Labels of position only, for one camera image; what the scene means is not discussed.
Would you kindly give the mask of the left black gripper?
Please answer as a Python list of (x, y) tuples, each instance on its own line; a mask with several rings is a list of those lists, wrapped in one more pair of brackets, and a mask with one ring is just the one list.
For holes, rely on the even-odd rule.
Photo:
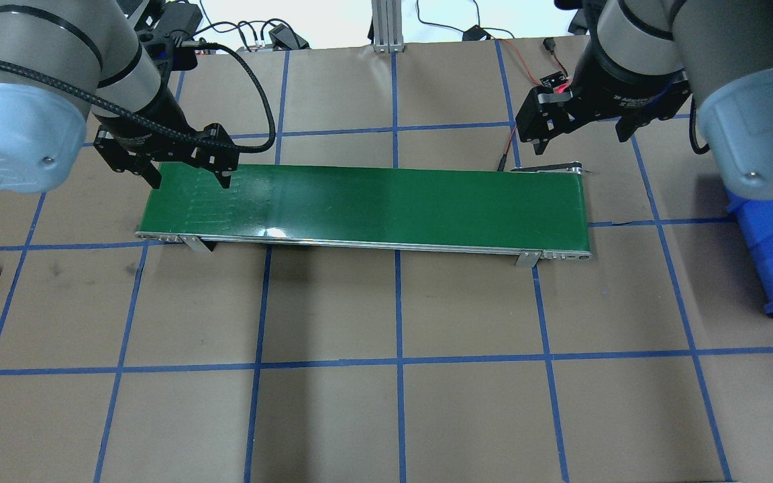
[(96, 131), (94, 148), (116, 173), (132, 173), (143, 178), (151, 189), (159, 189), (160, 163), (183, 163), (215, 175), (223, 189), (229, 189), (231, 176), (239, 166), (240, 153), (215, 147), (194, 146), (190, 142), (170, 140), (147, 133), (135, 138), (114, 135), (107, 126)]

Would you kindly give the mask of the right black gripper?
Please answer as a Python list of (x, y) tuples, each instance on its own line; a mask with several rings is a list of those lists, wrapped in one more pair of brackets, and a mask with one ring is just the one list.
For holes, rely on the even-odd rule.
[(528, 92), (515, 117), (518, 140), (533, 144), (542, 156), (549, 141), (588, 123), (616, 119), (616, 134), (625, 143), (654, 120), (672, 119), (690, 97), (683, 74), (675, 74), (657, 94), (626, 96), (598, 83), (567, 85), (561, 73), (543, 79)]

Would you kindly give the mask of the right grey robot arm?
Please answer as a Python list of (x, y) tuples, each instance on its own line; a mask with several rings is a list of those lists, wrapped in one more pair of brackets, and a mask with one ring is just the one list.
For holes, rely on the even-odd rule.
[(570, 86), (532, 88), (519, 141), (616, 119), (626, 141), (691, 100), (691, 128), (739, 197), (773, 201), (773, 1), (558, 1), (580, 10), (588, 43)]

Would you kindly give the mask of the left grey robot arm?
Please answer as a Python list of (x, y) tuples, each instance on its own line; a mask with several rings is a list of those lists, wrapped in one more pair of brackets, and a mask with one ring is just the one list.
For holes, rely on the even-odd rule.
[(110, 169), (158, 189), (156, 163), (205, 169), (228, 187), (239, 151), (218, 123), (192, 128), (168, 86), (190, 70), (193, 4), (0, 1), (0, 191), (42, 193), (68, 178), (86, 136)]

